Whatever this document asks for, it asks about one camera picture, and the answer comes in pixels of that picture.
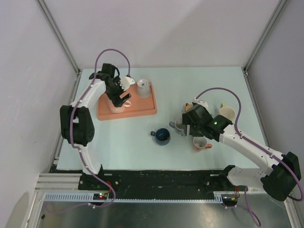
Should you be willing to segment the grey blue mug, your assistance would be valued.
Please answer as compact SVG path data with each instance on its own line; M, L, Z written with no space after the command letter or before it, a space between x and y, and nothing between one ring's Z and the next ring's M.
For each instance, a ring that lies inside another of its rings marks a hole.
M183 125L182 125L182 118L178 118L174 122L170 121L169 122L169 126L171 128L173 128L176 131L176 133L178 133L180 135L184 135L184 133L183 133Z

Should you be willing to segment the large peach mug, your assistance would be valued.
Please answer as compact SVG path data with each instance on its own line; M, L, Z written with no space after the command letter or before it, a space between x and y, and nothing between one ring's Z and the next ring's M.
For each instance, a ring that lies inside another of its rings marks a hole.
M126 108L130 107L132 103L130 101L124 102L120 107L115 107L110 99L107 100L108 107L113 114L122 113Z

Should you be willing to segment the small pink mug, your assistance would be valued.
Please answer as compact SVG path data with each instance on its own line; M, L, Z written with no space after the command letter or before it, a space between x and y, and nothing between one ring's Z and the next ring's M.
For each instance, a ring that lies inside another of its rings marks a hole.
M204 149L211 149L212 144L208 143L206 137L193 137L192 138L192 147L195 151L199 152Z

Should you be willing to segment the clear glass mug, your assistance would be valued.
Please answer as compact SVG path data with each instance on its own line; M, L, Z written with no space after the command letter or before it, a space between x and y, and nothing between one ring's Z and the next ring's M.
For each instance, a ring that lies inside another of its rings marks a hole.
M142 98L148 98L151 94L151 82L147 79L140 79L137 82L137 95Z

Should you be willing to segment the dark blue mug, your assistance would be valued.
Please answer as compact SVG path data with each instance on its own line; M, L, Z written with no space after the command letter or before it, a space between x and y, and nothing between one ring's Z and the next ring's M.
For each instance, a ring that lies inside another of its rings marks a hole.
M171 140L171 134L168 129L160 128L157 131L151 131L150 135L155 138L158 145L167 145Z

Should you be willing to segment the orange mug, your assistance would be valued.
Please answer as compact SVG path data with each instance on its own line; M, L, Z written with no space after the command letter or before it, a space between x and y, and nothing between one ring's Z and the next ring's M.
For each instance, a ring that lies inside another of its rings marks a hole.
M184 108L184 112L187 113L192 107L193 107L193 104L186 103L185 108Z

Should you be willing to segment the yellow faceted mug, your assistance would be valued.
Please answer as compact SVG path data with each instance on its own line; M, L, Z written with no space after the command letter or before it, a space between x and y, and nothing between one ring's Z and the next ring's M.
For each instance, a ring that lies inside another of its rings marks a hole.
M236 117L236 111L232 107L227 106L225 103L220 105L219 114L230 121L234 121Z

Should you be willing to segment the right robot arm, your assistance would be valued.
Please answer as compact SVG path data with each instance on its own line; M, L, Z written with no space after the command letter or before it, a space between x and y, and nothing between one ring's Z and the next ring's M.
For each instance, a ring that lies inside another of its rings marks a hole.
M262 145L242 133L231 120L222 115L212 117L208 110L195 104L182 114L182 128L186 136L206 137L236 150L258 166L243 169L234 165L225 168L227 174L219 179L222 189L235 186L263 189L277 201L285 201L295 186L300 186L301 171L298 157Z

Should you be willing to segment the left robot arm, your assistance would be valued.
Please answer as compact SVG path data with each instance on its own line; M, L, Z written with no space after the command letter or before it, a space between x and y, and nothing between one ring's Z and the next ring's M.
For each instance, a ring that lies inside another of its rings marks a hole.
M95 135L90 110L103 94L114 107L122 107L131 98L130 93L125 96L122 94L134 84L135 80L129 74L120 76L116 66L104 63L100 71L95 70L90 75L89 84L83 94L70 105L63 105L60 108L61 135L74 149L78 150L83 172L91 174L89 184L96 190L105 185L105 177L99 174L101 164L90 146Z

